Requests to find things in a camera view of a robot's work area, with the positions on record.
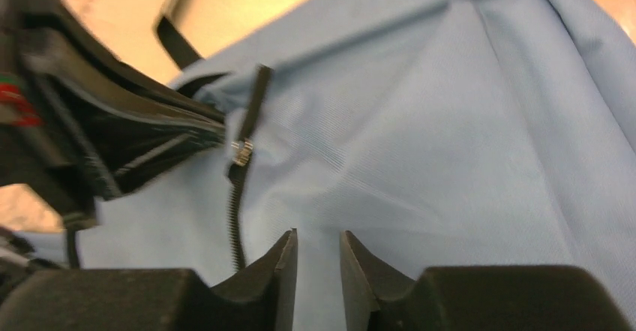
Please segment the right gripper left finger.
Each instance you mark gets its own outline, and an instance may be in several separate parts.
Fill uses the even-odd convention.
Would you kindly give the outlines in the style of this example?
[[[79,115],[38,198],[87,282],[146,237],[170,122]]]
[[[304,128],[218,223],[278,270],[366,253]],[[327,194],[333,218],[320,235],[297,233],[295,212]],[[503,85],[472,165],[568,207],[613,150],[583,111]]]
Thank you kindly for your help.
[[[213,330],[291,330],[298,237],[285,232],[258,260],[211,288]]]

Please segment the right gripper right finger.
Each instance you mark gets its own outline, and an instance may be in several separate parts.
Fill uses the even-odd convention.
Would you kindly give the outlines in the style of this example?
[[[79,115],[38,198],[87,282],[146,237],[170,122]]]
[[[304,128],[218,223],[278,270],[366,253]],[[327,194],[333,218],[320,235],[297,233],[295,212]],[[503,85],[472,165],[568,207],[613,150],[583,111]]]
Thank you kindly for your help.
[[[340,234],[340,275],[348,330],[422,330],[419,279],[377,257],[353,234]]]

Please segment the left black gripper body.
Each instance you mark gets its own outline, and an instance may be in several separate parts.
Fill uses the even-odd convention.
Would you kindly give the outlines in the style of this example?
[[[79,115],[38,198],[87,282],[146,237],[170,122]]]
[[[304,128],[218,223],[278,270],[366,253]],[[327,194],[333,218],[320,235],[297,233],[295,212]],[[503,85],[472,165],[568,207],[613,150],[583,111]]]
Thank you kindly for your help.
[[[120,62],[62,0],[1,0],[1,183],[66,227],[224,139],[221,112]]]

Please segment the blue student backpack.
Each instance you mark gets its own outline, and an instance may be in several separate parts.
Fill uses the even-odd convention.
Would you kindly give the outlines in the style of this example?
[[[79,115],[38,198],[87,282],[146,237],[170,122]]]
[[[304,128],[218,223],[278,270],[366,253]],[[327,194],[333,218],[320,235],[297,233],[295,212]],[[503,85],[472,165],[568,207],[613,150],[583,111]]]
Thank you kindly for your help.
[[[635,321],[635,45],[593,0],[308,0],[175,80],[235,137],[239,224],[298,232],[297,330],[345,328],[339,235],[429,266],[584,268]]]

